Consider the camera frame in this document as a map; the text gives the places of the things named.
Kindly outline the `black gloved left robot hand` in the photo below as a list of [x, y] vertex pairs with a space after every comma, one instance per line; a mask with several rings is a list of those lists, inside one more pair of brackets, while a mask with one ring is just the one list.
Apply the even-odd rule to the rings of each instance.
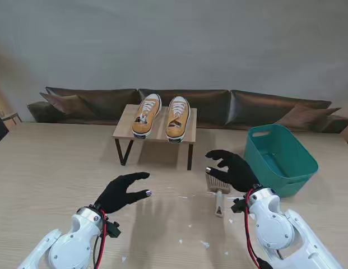
[[128, 187], [137, 180], [147, 179], [150, 173], [138, 172], [120, 175], [112, 180], [94, 203], [94, 207], [103, 210], [106, 214], [117, 212], [126, 205], [151, 196], [149, 189], [127, 193]]

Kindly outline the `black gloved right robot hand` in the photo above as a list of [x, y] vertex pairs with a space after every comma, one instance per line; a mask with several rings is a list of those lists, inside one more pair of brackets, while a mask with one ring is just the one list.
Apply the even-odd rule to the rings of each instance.
[[218, 168], [227, 167], [227, 171], [210, 167], [209, 175], [230, 184], [236, 191], [248, 192], [260, 185], [249, 164], [239, 155], [226, 150], [211, 150], [205, 157], [212, 160], [221, 160]]

